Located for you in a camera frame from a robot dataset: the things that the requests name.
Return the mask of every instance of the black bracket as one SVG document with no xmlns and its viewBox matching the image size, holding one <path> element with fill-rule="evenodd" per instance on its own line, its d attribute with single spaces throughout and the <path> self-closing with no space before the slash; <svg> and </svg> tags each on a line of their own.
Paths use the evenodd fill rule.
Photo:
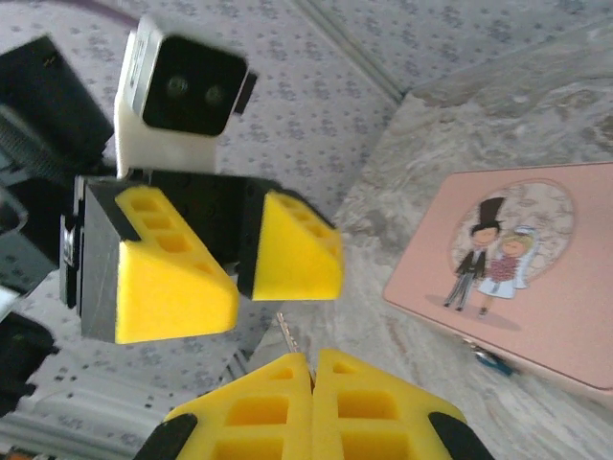
<svg viewBox="0 0 613 460">
<path fill-rule="evenodd" d="M 451 460 L 495 460 L 477 434 L 464 422 L 442 412 L 432 412 L 428 419 Z"/>
<path fill-rule="evenodd" d="M 114 174 L 102 161 L 112 133 L 48 36 L 0 56 L 0 193 L 26 211 L 18 228 L 0 230 L 0 285 L 27 294 L 58 268 L 74 177 Z"/>
<path fill-rule="evenodd" d="M 28 383 L 30 376 L 58 352 L 51 333 L 38 323 L 14 312 L 0 322 L 0 417 L 32 395 L 36 386 Z"/>
<path fill-rule="evenodd" d="M 188 442 L 198 419 L 183 414 L 158 425 L 133 460 L 175 460 Z"/>
<path fill-rule="evenodd" d="M 120 181 L 115 177 L 88 177 L 78 176 L 75 180 L 75 193 L 72 214 L 64 214 L 60 218 L 59 232 L 59 298 L 70 309 L 77 307 L 77 314 L 81 316 L 81 294 L 84 275 L 84 247 L 86 242 L 85 219 L 87 212 L 86 196 L 90 189 L 90 184 L 99 186 L 101 194 L 104 195 L 105 185 L 109 185 L 110 190 L 119 188 L 129 188 L 137 185 L 131 181 Z M 97 229 L 90 231 L 90 238 L 98 242 L 97 250 L 104 250 L 106 241 L 104 238 L 111 238 L 112 235 L 98 235 Z"/>
<path fill-rule="evenodd" d="M 242 84 L 242 89 L 240 90 L 240 94 L 238 95 L 237 103 L 234 107 L 234 113 L 237 115 L 242 115 L 251 99 L 251 95 L 253 94 L 253 89 L 256 86 L 256 82 L 258 81 L 258 74 L 255 72 L 249 72 L 247 77 L 245 78 L 244 83 Z"/>
<path fill-rule="evenodd" d="M 221 266 L 238 263 L 246 227 L 254 219 L 259 225 L 261 209 L 245 218 L 250 198 L 282 189 L 273 180 L 238 175 L 132 170 L 128 177 L 160 189 Z"/>
</svg>

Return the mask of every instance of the black object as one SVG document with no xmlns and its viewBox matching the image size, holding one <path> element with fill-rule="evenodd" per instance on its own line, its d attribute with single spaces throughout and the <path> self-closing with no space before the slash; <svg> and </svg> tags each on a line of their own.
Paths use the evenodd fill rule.
<svg viewBox="0 0 613 460">
<path fill-rule="evenodd" d="M 114 174 L 102 161 L 112 133 L 48 36 L 0 56 L 0 285 L 25 294 L 58 268 L 74 177 Z"/>
<path fill-rule="evenodd" d="M 75 183 L 73 212 L 61 220 L 60 298 L 77 309 L 83 336 L 110 343 L 115 343 L 120 243 L 140 240 L 115 202 L 124 190 L 137 185 L 159 189 L 216 261 L 237 267 L 238 291 L 248 298 L 266 194 L 277 191 L 301 199 L 332 226 L 297 193 L 267 179 L 131 170 L 127 179 L 80 176 Z"/>
<path fill-rule="evenodd" d="M 32 395 L 36 387 L 28 383 L 30 376 L 58 351 L 51 333 L 32 320 L 11 312 L 0 322 L 0 417 Z"/>
<path fill-rule="evenodd" d="M 479 204 L 479 224 L 484 225 L 496 222 L 498 211 L 502 207 L 505 199 L 501 196 L 486 199 Z"/>
<path fill-rule="evenodd" d="M 198 419 L 193 414 L 163 422 L 149 435 L 133 460 L 175 460 L 197 425 Z"/>
<path fill-rule="evenodd" d="M 239 261 L 246 227 L 260 227 L 264 195 L 282 189 L 273 180 L 239 175 L 133 170 L 129 177 L 160 189 L 222 266 Z"/>
<path fill-rule="evenodd" d="M 256 79 L 242 57 L 169 36 L 155 60 L 143 121 L 150 127 L 216 137 L 234 112 L 244 110 Z"/>
<path fill-rule="evenodd" d="M 472 428 L 464 422 L 442 412 L 432 412 L 428 419 L 451 460 L 495 460 Z"/>
<path fill-rule="evenodd" d="M 110 343 L 115 342 L 120 243 L 140 240 L 115 197 L 134 185 L 80 176 L 73 213 L 61 219 L 60 298 L 77 307 L 83 336 Z"/>
</svg>

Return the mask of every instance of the bride cartoon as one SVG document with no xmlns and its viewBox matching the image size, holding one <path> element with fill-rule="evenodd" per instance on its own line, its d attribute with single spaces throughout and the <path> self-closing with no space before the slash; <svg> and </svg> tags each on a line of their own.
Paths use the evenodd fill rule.
<svg viewBox="0 0 613 460">
<path fill-rule="evenodd" d="M 518 225 L 502 238 L 487 277 L 478 289 L 486 295 L 479 317 L 488 314 L 494 298 L 512 299 L 516 289 L 528 287 L 526 273 L 538 244 L 538 232 L 529 225 Z"/>
</svg>

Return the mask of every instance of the black cover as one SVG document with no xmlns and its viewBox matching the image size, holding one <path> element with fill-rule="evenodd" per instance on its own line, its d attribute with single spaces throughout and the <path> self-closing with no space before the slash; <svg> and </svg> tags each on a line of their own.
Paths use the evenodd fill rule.
<svg viewBox="0 0 613 460">
<path fill-rule="evenodd" d="M 160 189 L 222 266 L 238 262 L 245 228 L 260 227 L 265 193 L 281 189 L 272 180 L 239 175 L 133 170 L 130 178 Z M 252 203 L 255 188 L 263 192 L 259 210 Z M 245 206 L 256 206 L 254 219 L 244 220 Z"/>
<path fill-rule="evenodd" d="M 0 56 L 0 187 L 25 208 L 24 224 L 0 231 L 0 284 L 21 294 L 59 264 L 59 219 L 74 177 L 114 174 L 102 162 L 113 133 L 48 36 Z"/>
<path fill-rule="evenodd" d="M 119 246 L 140 240 L 115 197 L 134 185 L 79 177 L 72 216 L 62 219 L 60 298 L 77 308 L 84 337 L 115 342 Z"/>
<path fill-rule="evenodd" d="M 163 422 L 149 435 L 133 460 L 175 460 L 197 425 L 198 419 L 193 414 Z"/>
<path fill-rule="evenodd" d="M 36 387 L 28 383 L 30 376 L 58 351 L 51 333 L 32 320 L 11 312 L 0 322 L 0 417 L 32 395 Z"/>
<path fill-rule="evenodd" d="M 432 412 L 428 419 L 449 451 L 451 460 L 495 460 L 464 422 L 442 412 Z"/>
</svg>

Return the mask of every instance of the gray marble countertop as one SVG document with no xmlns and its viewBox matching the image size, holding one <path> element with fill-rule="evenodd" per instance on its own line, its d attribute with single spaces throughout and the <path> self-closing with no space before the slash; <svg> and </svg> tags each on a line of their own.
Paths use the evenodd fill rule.
<svg viewBox="0 0 613 460">
<path fill-rule="evenodd" d="M 338 348 L 453 402 L 498 460 L 613 458 L 613 413 L 536 377 L 492 373 L 381 299 L 451 173 L 613 160 L 612 82 L 613 25 L 603 23 L 408 96 L 336 215 L 342 298 L 283 308 L 311 362 Z M 253 365 L 283 353 L 282 340 L 269 331 Z"/>
</svg>

